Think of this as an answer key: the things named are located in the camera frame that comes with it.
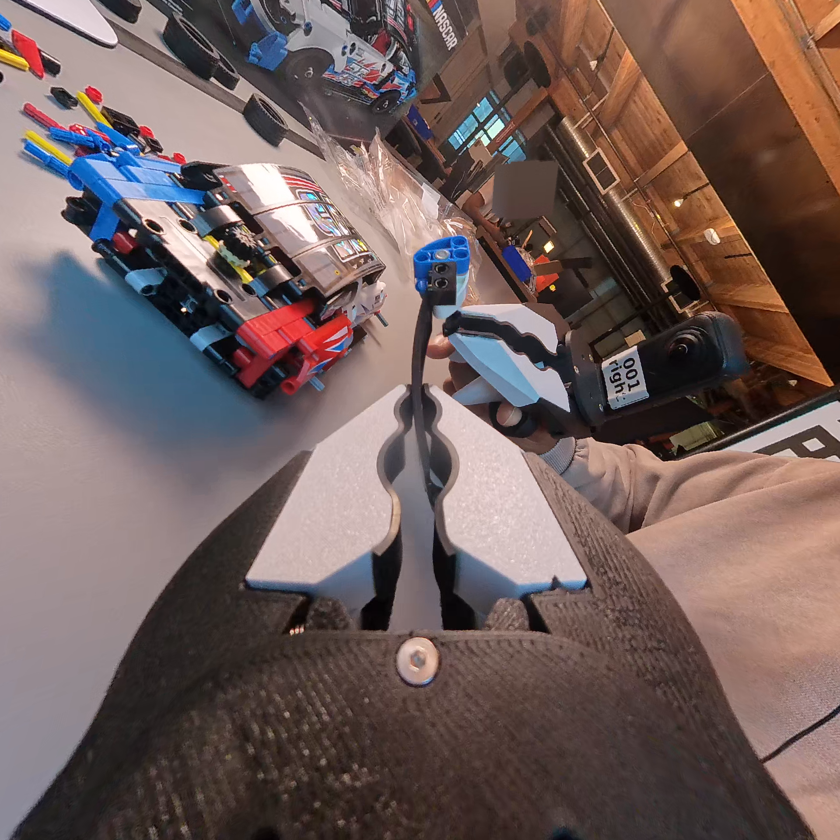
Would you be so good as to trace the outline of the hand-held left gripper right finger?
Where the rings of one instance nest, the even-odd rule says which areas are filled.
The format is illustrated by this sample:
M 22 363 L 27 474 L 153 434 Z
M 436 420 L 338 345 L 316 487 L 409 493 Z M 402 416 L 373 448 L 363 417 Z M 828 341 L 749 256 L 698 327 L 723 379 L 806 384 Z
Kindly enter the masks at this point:
M 587 573 L 523 450 L 434 385 L 423 422 L 444 629 L 479 627 L 500 599 L 582 591 Z

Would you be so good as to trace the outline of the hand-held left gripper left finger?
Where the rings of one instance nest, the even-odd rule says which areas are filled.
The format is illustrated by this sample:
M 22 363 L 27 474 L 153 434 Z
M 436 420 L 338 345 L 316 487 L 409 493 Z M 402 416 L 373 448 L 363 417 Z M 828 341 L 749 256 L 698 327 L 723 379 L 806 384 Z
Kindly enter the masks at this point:
M 332 598 L 362 629 L 386 629 L 403 562 L 404 387 L 309 454 L 247 575 L 249 588 Z

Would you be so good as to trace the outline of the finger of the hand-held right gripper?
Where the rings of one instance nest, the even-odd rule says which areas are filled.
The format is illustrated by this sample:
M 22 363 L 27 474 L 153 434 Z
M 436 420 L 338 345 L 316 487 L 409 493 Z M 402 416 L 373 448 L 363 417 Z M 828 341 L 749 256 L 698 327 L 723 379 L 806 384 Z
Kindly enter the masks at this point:
M 442 305 L 444 336 L 455 347 L 452 361 L 472 368 L 490 366 L 495 350 L 470 350 L 466 338 L 489 339 L 493 347 L 527 359 L 536 368 L 564 368 L 564 333 L 550 319 L 524 303 Z
M 475 380 L 456 391 L 458 403 L 473 406 L 506 401 L 522 408 L 544 401 L 554 410 L 571 412 L 570 396 L 556 370 L 538 368 L 501 339 L 455 333 L 449 341 L 457 356 L 478 373 Z

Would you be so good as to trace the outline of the black curved lego panel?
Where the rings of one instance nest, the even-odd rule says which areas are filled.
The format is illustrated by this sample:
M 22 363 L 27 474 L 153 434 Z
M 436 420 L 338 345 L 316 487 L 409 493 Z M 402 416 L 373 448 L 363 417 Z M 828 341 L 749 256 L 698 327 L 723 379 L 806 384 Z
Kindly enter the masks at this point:
M 428 394 L 424 383 L 427 347 L 433 331 L 433 309 L 438 303 L 438 298 L 439 295 L 430 289 L 422 295 L 413 336 L 411 362 L 413 428 L 424 488 L 432 508 L 436 508 L 453 471 L 453 456 L 449 452 L 448 444 L 438 434 L 436 426 L 440 419 L 441 406 Z

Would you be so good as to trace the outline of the blue lego panel piece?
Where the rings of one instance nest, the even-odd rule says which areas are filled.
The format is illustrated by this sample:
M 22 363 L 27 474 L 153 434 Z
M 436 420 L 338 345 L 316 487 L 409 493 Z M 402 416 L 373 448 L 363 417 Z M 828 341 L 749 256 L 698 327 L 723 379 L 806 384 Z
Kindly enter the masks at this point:
M 426 278 L 428 270 L 436 261 L 434 258 L 434 252 L 437 249 L 448 249 L 449 260 L 454 261 L 457 264 L 458 271 L 469 273 L 470 270 L 470 249 L 469 241 L 466 236 L 457 235 L 440 238 L 424 247 L 421 247 L 413 257 L 415 289 L 419 292 L 422 298 L 430 300 L 432 302 L 432 306 L 432 298 L 427 297 L 425 294 Z M 435 316 L 439 319 L 446 319 L 449 315 L 456 311 L 446 311 L 434 306 L 433 309 L 436 313 Z

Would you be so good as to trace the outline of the lego race car model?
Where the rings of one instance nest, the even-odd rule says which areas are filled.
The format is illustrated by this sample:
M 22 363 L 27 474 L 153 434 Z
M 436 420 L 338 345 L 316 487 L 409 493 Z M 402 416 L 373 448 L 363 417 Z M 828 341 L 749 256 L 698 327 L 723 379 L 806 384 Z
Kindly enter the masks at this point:
M 296 394 L 365 336 L 385 263 L 309 173 L 276 163 L 80 156 L 63 218 L 258 400 Z

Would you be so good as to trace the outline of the black lego set box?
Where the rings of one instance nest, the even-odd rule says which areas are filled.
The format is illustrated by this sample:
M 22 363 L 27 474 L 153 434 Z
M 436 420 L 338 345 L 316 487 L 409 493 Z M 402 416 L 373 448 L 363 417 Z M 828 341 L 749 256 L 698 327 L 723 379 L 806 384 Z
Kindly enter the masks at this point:
M 469 32 L 471 2 L 167 1 L 275 106 L 347 142 L 386 136 Z

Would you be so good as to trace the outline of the pile of small lego pieces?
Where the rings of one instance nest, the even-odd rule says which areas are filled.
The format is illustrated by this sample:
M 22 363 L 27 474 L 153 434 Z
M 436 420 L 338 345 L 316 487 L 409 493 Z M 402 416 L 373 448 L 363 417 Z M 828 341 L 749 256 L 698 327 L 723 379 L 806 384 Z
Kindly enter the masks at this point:
M 2 70 L 14 68 L 40 81 L 57 79 L 61 62 L 7 17 L 2 16 L 1 21 Z M 66 121 L 59 122 L 43 107 L 24 101 L 19 111 L 33 128 L 24 132 L 23 151 L 59 177 L 66 178 L 70 165 L 78 159 L 96 153 L 116 156 L 128 152 L 141 159 L 163 161 L 176 169 L 186 164 L 183 154 L 165 153 L 151 128 L 106 107 L 96 87 L 71 91 L 51 85 L 47 99 L 66 114 Z

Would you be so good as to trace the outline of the person's right hand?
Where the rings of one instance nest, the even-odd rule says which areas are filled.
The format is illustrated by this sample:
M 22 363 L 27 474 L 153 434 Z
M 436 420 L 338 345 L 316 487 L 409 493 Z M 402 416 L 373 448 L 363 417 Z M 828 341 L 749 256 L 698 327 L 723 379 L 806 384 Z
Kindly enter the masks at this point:
M 452 343 L 443 334 L 433 336 L 428 343 L 426 355 L 431 360 L 448 360 L 448 378 L 443 384 L 443 390 L 450 396 L 478 377 L 466 362 L 456 361 L 456 351 Z M 496 417 L 499 425 L 513 425 L 518 409 L 502 402 Z M 575 440 L 573 437 L 560 437 L 552 434 L 541 425 L 529 437 L 511 437 L 510 441 L 518 445 L 523 451 L 538 455 L 546 461 L 556 461 L 554 466 L 560 473 L 564 472 L 574 458 Z

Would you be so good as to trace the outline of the small blue parts bin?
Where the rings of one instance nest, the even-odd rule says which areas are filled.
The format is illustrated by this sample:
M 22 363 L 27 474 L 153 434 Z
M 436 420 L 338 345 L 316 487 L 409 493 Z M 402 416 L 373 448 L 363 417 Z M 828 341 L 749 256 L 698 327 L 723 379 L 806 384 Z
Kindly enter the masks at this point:
M 536 297 L 537 277 L 533 271 L 534 263 L 530 254 L 516 245 L 507 245 L 501 253 L 512 274 Z

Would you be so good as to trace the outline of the black white marker board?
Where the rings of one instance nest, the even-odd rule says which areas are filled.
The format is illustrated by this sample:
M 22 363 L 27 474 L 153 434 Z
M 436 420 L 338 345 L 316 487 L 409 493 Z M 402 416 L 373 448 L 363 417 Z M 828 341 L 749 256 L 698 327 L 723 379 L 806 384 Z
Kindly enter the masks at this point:
M 839 397 L 831 392 L 798 403 L 750 427 L 685 454 L 733 451 L 839 461 Z

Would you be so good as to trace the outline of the clear plastic bags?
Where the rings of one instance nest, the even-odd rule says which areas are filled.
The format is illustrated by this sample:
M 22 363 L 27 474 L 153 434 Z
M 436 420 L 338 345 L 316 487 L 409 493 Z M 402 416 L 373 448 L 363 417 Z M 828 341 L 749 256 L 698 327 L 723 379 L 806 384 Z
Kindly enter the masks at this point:
M 368 146 L 345 150 L 313 112 L 305 109 L 305 113 L 320 151 L 338 170 L 352 204 L 371 213 L 392 236 L 409 275 L 413 274 L 413 256 L 418 249 L 458 235 L 467 238 L 469 270 L 478 270 L 482 255 L 474 223 L 405 165 L 379 133 Z

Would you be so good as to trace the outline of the white book stand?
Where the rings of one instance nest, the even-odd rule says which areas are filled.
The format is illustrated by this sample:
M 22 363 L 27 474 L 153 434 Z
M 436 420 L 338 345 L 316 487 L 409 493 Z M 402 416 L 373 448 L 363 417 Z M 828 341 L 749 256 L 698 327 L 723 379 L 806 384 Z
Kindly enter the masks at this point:
M 90 40 L 106 49 L 115 49 L 119 38 L 91 1 L 15 1 L 16 4 Z

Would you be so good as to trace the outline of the metal air duct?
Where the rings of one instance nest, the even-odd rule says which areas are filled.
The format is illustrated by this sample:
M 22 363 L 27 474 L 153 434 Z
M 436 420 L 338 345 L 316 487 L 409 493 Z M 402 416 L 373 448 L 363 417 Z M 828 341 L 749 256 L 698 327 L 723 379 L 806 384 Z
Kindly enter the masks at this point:
M 671 281 L 671 275 L 662 248 L 644 225 L 645 221 L 652 220 L 650 214 L 645 208 L 636 211 L 609 157 L 571 117 L 562 117 L 557 131 L 559 141 L 570 153 L 588 186 L 594 187 L 595 196 L 622 236 L 630 255 L 640 265 L 644 276 L 662 291 L 663 285 Z

